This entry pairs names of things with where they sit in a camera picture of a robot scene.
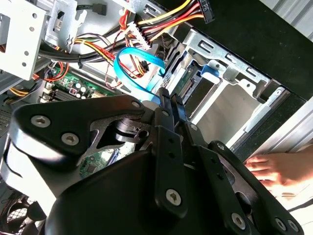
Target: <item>white connector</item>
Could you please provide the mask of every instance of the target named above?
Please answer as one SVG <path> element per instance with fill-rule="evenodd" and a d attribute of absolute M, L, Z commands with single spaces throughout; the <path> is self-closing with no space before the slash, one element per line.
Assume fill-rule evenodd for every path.
<path fill-rule="evenodd" d="M 141 32 L 139 31 L 137 25 L 134 22 L 130 22 L 128 24 L 128 28 L 125 30 L 124 33 L 126 34 L 129 31 L 136 37 L 138 42 L 142 45 L 142 47 L 145 50 L 151 49 L 151 45 L 145 40 L 144 36 L 141 34 Z"/>

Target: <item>cable connector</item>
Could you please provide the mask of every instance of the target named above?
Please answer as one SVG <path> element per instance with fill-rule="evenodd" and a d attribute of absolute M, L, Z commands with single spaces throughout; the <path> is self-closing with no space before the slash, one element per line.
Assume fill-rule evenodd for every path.
<path fill-rule="evenodd" d="M 92 11 L 97 13 L 98 15 L 101 16 L 106 16 L 107 15 L 107 6 L 104 4 L 93 4 L 92 5 Z"/>
<path fill-rule="evenodd" d="M 200 4 L 200 9 L 204 16 L 204 22 L 206 24 L 212 22 L 215 19 L 215 17 L 209 0 L 198 0 L 198 3 Z"/>
<path fill-rule="evenodd" d="M 142 33 L 139 31 L 139 28 L 134 22 L 130 22 L 128 24 L 128 28 L 125 30 L 124 33 L 132 32 L 132 34 L 136 37 L 138 42 L 142 45 L 145 50 L 151 49 L 151 44 L 145 39 Z"/>

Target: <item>green circuit board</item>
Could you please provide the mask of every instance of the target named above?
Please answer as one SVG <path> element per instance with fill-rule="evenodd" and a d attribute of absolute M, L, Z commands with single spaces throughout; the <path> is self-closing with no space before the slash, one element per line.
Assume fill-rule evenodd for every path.
<path fill-rule="evenodd" d="M 55 68 L 55 74 L 58 74 L 60 72 L 60 68 Z M 79 83 L 81 86 L 86 88 L 85 92 L 80 92 L 78 88 L 75 87 L 75 84 Z M 112 96 L 113 94 L 92 84 L 89 82 L 86 82 L 84 80 L 79 79 L 75 75 L 72 75 L 71 73 L 67 73 L 65 77 L 59 81 L 54 82 L 54 86 L 56 86 L 58 89 L 70 93 L 72 95 L 76 95 L 78 92 L 81 93 L 81 95 L 86 96 L 86 98 L 92 98 L 94 97 L 103 97 L 103 96 Z"/>
<path fill-rule="evenodd" d="M 82 178 L 86 178 L 97 171 L 105 168 L 109 164 L 109 160 L 115 156 L 116 160 L 120 160 L 134 151 L 133 143 L 125 143 L 117 149 L 106 149 L 98 153 L 92 154 L 82 160 L 79 173 Z"/>

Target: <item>cooling fan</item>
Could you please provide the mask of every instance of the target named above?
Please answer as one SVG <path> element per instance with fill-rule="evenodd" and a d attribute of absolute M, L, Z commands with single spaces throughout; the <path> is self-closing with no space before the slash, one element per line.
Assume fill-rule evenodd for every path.
<path fill-rule="evenodd" d="M 22 197 L 3 213 L 1 216 L 2 232 L 17 235 L 38 234 L 37 226 L 43 224 L 46 215 L 38 202 L 29 203 L 27 199 L 28 197 Z"/>

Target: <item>screw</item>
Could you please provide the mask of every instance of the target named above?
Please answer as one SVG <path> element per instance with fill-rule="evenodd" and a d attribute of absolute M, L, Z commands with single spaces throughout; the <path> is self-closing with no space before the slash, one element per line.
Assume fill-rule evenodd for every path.
<path fill-rule="evenodd" d="M 284 230 L 284 231 L 287 230 L 287 229 L 286 229 L 286 226 L 284 225 L 284 223 L 283 223 L 279 218 L 276 218 L 275 220 L 276 220 L 276 223 L 278 224 L 278 226 L 279 226 L 282 230 Z"/>
<path fill-rule="evenodd" d="M 168 112 L 166 112 L 166 111 L 162 111 L 162 113 L 163 113 L 164 115 L 166 115 L 166 116 L 169 116 Z"/>
<path fill-rule="evenodd" d="M 65 133 L 62 135 L 61 139 L 63 143 L 71 146 L 74 146 L 79 142 L 78 136 L 73 133 Z"/>
<path fill-rule="evenodd" d="M 217 147 L 220 148 L 221 150 L 224 150 L 224 149 L 225 149 L 224 146 L 221 145 L 220 143 L 217 144 Z"/>
<path fill-rule="evenodd" d="M 292 222 L 292 220 L 289 219 L 288 223 L 290 227 L 292 227 L 293 230 L 295 230 L 296 232 L 299 232 L 299 228 Z"/>
<path fill-rule="evenodd" d="M 137 101 L 133 101 L 132 105 L 134 105 L 136 108 L 140 108 L 140 104 Z"/>
<path fill-rule="evenodd" d="M 194 125 L 194 124 L 190 124 L 190 127 L 191 127 L 192 129 L 194 129 L 195 131 L 197 131 L 197 130 L 198 130 L 197 126 L 196 126 L 196 125 Z"/>
<path fill-rule="evenodd" d="M 174 206 L 179 206 L 181 204 L 180 194 L 174 189 L 168 189 L 166 191 L 166 199 Z"/>
<path fill-rule="evenodd" d="M 277 90 L 276 95 L 280 95 L 282 93 L 282 90 Z"/>
<path fill-rule="evenodd" d="M 48 127 L 51 124 L 51 121 L 49 118 L 47 118 L 45 116 L 41 116 L 41 115 L 33 116 L 31 118 L 30 122 L 31 122 L 31 124 L 33 124 L 37 127 L 41 127 L 41 128 Z"/>
<path fill-rule="evenodd" d="M 234 224 L 238 226 L 238 228 L 240 228 L 241 230 L 245 230 L 246 224 L 240 215 L 238 215 L 237 213 L 233 213 L 233 214 L 231 214 L 231 218 L 232 218 Z"/>

